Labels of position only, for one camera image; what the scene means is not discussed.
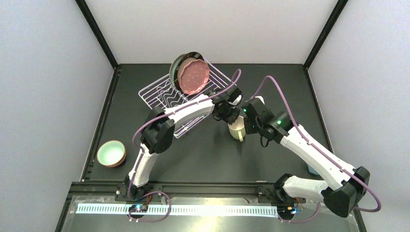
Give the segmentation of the green ceramic mug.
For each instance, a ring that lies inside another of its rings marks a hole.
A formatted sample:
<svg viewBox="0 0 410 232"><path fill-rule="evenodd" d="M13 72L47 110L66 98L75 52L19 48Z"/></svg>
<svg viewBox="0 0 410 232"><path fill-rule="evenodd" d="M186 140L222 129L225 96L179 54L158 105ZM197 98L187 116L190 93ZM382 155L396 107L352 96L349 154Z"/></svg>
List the green ceramic mug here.
<svg viewBox="0 0 410 232"><path fill-rule="evenodd" d="M228 130L234 139L243 142L246 135L244 117L239 116L234 123L228 124Z"/></svg>

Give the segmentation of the pink polka dot plate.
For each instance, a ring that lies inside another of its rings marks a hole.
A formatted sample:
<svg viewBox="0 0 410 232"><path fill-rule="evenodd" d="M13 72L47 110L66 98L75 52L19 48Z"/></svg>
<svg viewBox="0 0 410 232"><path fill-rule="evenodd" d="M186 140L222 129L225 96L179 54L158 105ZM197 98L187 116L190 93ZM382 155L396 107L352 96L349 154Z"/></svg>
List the pink polka dot plate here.
<svg viewBox="0 0 410 232"><path fill-rule="evenodd" d="M199 93L206 86L209 76L208 64L198 58L187 58L177 71L179 87L188 95Z"/></svg>

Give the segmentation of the white wire dish rack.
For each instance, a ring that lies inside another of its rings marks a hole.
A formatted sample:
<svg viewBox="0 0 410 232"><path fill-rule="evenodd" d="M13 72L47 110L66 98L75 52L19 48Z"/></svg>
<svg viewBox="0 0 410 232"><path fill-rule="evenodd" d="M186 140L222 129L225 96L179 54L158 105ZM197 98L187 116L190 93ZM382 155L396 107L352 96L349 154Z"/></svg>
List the white wire dish rack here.
<svg viewBox="0 0 410 232"><path fill-rule="evenodd" d="M220 70L218 70L213 64L205 60L210 68L209 80L198 94L188 95L178 90L170 79L169 74L161 77L160 79L154 81L148 86L139 90L139 97L145 102L145 104L150 108L160 107L161 109L178 107L185 104L191 100L198 98L201 94L205 94L209 91L222 90L231 84L231 80ZM231 107L230 113L227 115L225 122L228 123L228 119L232 121L234 116L239 116L240 109ZM199 116L191 121L187 121L185 124L176 126L174 131L174 137L180 138L186 134L189 130L194 128L197 124L203 121L206 116Z"/></svg>

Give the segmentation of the mint green flower plate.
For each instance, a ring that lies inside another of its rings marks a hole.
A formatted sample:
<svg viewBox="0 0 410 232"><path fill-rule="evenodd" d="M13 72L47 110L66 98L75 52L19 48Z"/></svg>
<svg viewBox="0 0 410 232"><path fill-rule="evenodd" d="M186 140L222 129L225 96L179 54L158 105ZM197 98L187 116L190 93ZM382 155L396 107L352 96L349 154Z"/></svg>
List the mint green flower plate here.
<svg viewBox="0 0 410 232"><path fill-rule="evenodd" d="M170 82L171 82L172 86L174 86L176 89L179 89L179 83L178 83L178 79L177 79L177 72L178 72L180 64L184 60L184 56L185 56L185 54L181 54L180 56L178 56L173 61L173 63L171 64L170 70L169 70Z"/></svg>

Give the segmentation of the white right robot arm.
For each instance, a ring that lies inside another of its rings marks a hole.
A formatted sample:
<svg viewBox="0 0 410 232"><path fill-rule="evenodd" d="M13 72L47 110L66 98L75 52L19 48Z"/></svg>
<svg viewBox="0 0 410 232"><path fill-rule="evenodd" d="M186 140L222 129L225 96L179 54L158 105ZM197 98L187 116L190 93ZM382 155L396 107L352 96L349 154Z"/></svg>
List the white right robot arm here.
<svg viewBox="0 0 410 232"><path fill-rule="evenodd" d="M370 172L363 166L353 167L340 160L321 144L315 144L302 125L294 125L285 112L274 115L260 96L247 101L246 134L259 134L260 139L284 146L311 166L321 180L303 179L284 174L274 184L273 194L280 202L291 198L305 198L325 204L335 215L346 218L364 197Z"/></svg>

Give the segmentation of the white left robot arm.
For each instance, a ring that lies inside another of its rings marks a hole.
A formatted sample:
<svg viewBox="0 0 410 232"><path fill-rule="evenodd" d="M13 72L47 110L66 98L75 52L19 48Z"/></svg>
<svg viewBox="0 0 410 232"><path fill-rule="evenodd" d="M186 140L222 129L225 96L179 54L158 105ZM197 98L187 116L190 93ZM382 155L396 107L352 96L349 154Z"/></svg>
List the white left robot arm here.
<svg viewBox="0 0 410 232"><path fill-rule="evenodd" d="M139 197L139 189L148 183L158 155L171 146L176 129L208 115L212 115L217 121L233 124L239 117L238 105L242 99L242 91L233 86L231 89L207 91L176 107L154 107L132 138L133 143L139 147L139 153L125 179L126 197L130 200Z"/></svg>

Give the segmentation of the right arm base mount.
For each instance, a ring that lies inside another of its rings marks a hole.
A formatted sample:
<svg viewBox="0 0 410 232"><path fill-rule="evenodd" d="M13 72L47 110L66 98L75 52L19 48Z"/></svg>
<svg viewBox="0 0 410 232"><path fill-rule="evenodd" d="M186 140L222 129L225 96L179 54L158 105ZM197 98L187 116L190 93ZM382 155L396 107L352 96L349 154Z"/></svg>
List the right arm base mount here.
<svg viewBox="0 0 410 232"><path fill-rule="evenodd" d="M268 203L277 208L278 215L283 220L292 220L303 211L306 198L290 197L281 187L265 181L256 182L258 203Z"/></svg>

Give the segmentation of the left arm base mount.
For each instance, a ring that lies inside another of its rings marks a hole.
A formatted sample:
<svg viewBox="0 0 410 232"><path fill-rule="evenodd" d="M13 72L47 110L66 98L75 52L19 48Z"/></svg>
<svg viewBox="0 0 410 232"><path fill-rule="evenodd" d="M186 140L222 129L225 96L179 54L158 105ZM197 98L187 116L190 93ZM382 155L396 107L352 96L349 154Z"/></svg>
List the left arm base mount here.
<svg viewBox="0 0 410 232"><path fill-rule="evenodd" d="M159 219L142 219L143 213L147 213L150 209L150 202L157 195L158 197L165 197L166 211L165 215ZM136 187L131 184L130 180L125 180L124 183L117 185L115 201L125 203L125 215L129 221L134 222L159 222L164 220L170 211L170 200L168 195L161 189L154 191L151 184Z"/></svg>

